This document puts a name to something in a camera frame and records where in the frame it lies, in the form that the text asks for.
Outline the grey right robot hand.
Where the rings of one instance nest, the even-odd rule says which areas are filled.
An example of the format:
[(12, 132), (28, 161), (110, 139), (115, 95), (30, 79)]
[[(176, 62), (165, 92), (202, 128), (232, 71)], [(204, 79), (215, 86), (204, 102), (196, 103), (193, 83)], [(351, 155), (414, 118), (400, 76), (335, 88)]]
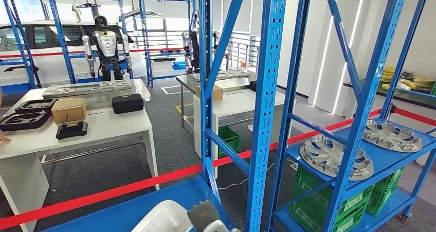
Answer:
[(204, 231), (209, 224), (220, 220), (218, 211), (209, 200), (194, 205), (187, 211), (187, 215), (196, 231)]

